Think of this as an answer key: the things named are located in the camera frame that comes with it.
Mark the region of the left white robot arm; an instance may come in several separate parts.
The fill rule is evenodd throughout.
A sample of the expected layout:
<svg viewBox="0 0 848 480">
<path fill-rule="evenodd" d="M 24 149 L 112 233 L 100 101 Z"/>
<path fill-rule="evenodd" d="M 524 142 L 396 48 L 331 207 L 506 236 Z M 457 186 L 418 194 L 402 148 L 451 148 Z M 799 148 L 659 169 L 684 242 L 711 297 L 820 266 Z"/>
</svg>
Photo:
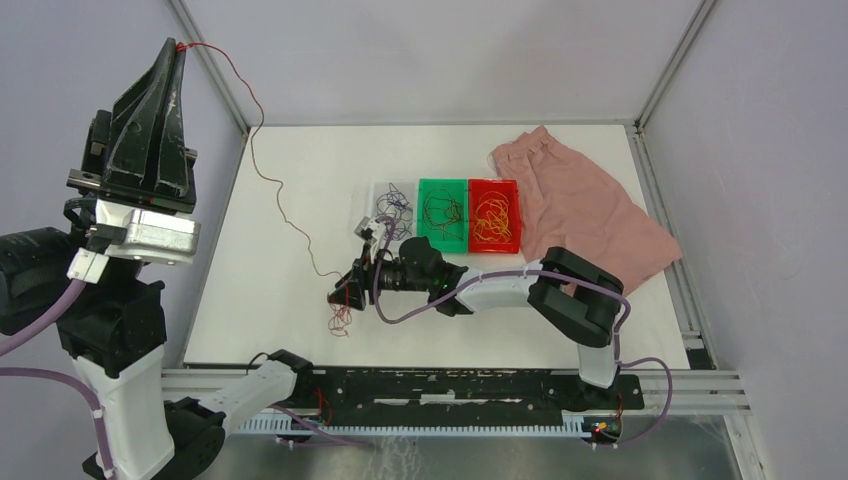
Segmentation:
<svg viewBox="0 0 848 480">
<path fill-rule="evenodd" d="M 83 469 L 96 479 L 193 479 L 254 415 L 284 400 L 303 406 L 315 391 L 311 363 L 280 350 L 213 393 L 163 396 L 164 285 L 139 273 L 188 265 L 198 249 L 197 155 L 185 144 L 181 105 L 186 52 L 167 39 L 113 107 L 96 113 L 67 178 L 76 191 L 63 207 L 69 230 L 1 239 L 2 353 L 55 327 L 74 368 L 1 373 L 53 380 L 84 397 L 97 450 Z"/>
</svg>

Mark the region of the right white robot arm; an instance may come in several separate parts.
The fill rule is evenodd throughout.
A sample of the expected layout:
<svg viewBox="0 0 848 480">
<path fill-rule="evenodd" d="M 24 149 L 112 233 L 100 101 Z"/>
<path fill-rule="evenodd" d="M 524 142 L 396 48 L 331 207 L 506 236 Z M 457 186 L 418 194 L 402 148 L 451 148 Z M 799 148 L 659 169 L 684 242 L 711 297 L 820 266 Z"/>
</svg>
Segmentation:
<svg viewBox="0 0 848 480">
<path fill-rule="evenodd" d="M 384 291 L 426 294 L 426 304 L 402 315 L 403 320 L 431 309 L 455 317 L 529 307 L 576 344 L 580 400 L 602 408 L 617 396 L 615 325 L 631 310 L 624 284 L 563 247 L 551 247 L 524 266 L 483 271 L 446 261 L 425 237 L 405 240 L 396 254 L 366 244 L 327 300 L 362 311 L 377 304 Z"/>
</svg>

